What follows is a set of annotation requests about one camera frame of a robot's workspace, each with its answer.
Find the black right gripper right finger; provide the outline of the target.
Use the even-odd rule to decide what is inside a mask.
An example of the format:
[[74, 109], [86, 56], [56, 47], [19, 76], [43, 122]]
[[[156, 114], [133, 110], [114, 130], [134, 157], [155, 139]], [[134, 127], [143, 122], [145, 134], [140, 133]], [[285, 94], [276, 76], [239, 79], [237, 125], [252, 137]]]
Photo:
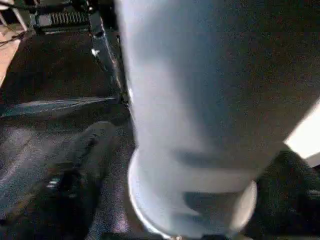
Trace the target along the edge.
[[279, 152], [256, 184], [257, 203], [246, 236], [320, 237], [320, 174], [297, 153]]

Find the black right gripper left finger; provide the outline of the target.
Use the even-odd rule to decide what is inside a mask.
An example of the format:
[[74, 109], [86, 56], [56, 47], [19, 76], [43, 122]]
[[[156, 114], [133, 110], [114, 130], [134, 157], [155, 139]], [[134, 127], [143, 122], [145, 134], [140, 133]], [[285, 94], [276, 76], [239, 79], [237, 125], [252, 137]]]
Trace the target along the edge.
[[99, 202], [117, 128], [99, 121], [0, 220], [2, 240], [83, 240]]

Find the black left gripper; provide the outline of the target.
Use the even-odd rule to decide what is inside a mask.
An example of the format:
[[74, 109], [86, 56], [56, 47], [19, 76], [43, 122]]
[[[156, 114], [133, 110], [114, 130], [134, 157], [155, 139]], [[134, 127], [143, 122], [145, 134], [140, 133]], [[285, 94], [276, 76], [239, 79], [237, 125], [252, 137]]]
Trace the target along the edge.
[[120, 34], [100, 27], [100, 11], [109, 9], [107, 0], [41, 0], [30, 12], [30, 25], [39, 35], [88, 32], [91, 53], [106, 75], [111, 95], [125, 105], [130, 97], [125, 74]]

